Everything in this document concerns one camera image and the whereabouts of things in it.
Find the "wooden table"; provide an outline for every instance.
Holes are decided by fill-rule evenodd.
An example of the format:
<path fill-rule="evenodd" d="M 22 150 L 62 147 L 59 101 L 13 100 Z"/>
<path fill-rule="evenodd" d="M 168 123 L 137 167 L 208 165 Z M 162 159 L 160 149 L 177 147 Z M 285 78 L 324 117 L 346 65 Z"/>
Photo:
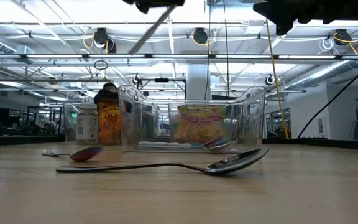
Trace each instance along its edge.
<path fill-rule="evenodd" d="M 261 161 L 229 177 L 180 167 L 57 174 L 83 146 L 0 147 L 0 223 L 358 223 L 358 151 L 267 146 Z M 205 166 L 227 155 L 122 153 L 88 164 L 177 161 Z"/>

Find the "red spoon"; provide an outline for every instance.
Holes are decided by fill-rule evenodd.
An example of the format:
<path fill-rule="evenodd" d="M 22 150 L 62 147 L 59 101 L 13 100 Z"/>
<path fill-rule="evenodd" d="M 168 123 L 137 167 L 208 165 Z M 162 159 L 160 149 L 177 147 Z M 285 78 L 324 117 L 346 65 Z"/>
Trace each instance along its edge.
<path fill-rule="evenodd" d="M 93 157 L 97 156 L 101 151 L 103 151 L 102 146 L 92 146 L 87 147 L 86 149 L 80 150 L 74 154 L 69 153 L 53 153 L 44 151 L 42 152 L 43 156 L 52 156 L 52 157 L 59 157 L 59 156 L 70 156 L 70 159 L 76 162 L 85 162 Z"/>

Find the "clear glass baking dish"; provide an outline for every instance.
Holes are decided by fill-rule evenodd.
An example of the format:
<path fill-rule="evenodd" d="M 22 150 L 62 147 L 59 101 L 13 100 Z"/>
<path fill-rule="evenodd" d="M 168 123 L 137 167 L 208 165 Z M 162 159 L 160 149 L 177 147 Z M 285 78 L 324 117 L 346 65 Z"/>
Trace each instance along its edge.
<path fill-rule="evenodd" d="M 239 153 L 262 147 L 264 87 L 235 100 L 151 100 L 133 86 L 118 92 L 124 151 Z"/>

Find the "bottle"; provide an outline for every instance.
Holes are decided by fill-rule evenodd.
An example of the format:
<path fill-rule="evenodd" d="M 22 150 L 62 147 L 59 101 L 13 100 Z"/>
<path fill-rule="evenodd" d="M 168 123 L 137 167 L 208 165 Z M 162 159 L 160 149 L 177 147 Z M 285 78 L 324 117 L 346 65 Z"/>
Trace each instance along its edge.
<path fill-rule="evenodd" d="M 77 144 L 98 143 L 98 110 L 96 104 L 83 103 L 77 115 Z"/>

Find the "metal spoon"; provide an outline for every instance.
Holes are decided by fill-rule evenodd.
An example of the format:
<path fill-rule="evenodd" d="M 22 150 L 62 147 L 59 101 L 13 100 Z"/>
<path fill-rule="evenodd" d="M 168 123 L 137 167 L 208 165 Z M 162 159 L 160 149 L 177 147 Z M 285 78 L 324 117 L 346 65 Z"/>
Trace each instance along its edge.
<path fill-rule="evenodd" d="M 92 173 L 104 172 L 109 170 L 123 170 L 123 169 L 137 169 L 148 167 L 162 167 L 162 166 L 178 166 L 201 171 L 209 175 L 224 175 L 237 170 L 244 169 L 251 166 L 253 163 L 264 157 L 268 153 L 268 149 L 257 149 L 245 152 L 236 156 L 217 161 L 205 168 L 189 166 L 180 163 L 161 163 L 161 164 L 141 164 L 141 165 L 128 165 L 128 166 L 101 166 L 101 167 L 71 167 L 63 166 L 56 168 L 56 172 L 60 173 Z"/>
<path fill-rule="evenodd" d="M 92 146 L 92 147 L 87 147 L 86 149 L 82 149 L 74 154 L 69 154 L 69 153 L 53 153 L 53 152 L 48 152 L 48 151 L 44 151 L 42 152 L 43 156 L 52 156 L 52 157 L 58 157 L 58 156 L 70 156 L 70 159 L 76 162 L 85 162 L 88 159 L 92 159 L 93 157 L 95 157 L 96 155 L 98 155 L 101 151 L 103 151 L 103 147 L 102 146 Z"/>

